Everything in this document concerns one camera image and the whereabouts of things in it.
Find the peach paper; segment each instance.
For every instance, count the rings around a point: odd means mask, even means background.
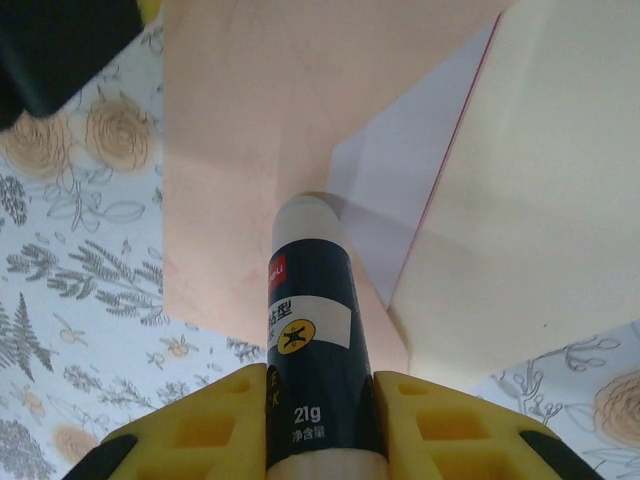
[[[264,344],[279,205],[325,190],[333,147],[509,3],[167,2],[167,311]],[[353,258],[372,367],[406,372],[407,349]]]

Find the white cap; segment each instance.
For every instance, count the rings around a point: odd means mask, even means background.
[[[337,243],[344,248],[344,230],[331,207],[317,197],[299,195],[281,208],[273,222],[273,251],[306,238]]]

